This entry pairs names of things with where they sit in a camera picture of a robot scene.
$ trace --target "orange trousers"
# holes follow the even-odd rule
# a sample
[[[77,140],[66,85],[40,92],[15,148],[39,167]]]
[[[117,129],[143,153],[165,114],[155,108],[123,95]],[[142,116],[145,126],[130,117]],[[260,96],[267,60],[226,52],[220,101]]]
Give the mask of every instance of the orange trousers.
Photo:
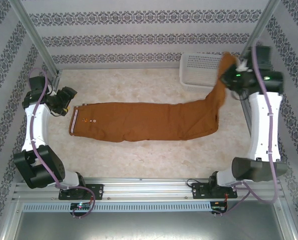
[[[219,109],[225,101],[222,74],[235,63],[225,53],[218,79],[204,100],[179,104],[108,102],[76,106],[70,123],[72,136],[108,142],[189,140],[218,130]]]

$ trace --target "plastic basket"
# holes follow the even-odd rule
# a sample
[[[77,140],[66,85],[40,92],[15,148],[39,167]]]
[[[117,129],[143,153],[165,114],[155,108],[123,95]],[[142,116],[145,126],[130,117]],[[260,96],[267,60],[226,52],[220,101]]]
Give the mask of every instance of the plastic basket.
[[[221,55],[184,53],[180,60],[180,83],[189,92],[209,93],[217,80]]]

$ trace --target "brown pants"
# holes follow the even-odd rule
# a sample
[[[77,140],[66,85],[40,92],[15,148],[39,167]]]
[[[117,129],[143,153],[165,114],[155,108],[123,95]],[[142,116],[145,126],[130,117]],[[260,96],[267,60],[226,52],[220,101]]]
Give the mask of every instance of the brown pants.
[[[218,80],[204,100],[179,104],[96,103],[74,107],[69,133],[108,142],[189,140],[218,130],[219,108],[225,100],[220,76],[235,63],[224,54]]]

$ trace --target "metal floor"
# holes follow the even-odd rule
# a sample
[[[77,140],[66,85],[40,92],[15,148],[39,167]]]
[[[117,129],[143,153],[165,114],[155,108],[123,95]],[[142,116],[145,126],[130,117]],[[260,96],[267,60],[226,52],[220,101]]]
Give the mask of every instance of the metal floor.
[[[25,212],[17,240],[281,240],[270,205],[244,202],[230,215],[210,212]]]

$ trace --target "beige surface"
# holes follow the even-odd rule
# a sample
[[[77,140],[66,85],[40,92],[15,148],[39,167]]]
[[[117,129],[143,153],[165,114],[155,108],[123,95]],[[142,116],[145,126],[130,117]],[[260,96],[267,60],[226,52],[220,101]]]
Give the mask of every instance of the beige surface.
[[[102,69],[64,70],[64,86],[78,94],[70,106],[83,103],[184,103],[206,94],[183,90],[179,70]],[[227,96],[220,110],[219,130],[188,141],[104,142],[69,135],[72,110],[51,117],[49,144],[70,171],[84,177],[207,178],[230,166],[233,157],[245,156],[250,137],[241,104]]]

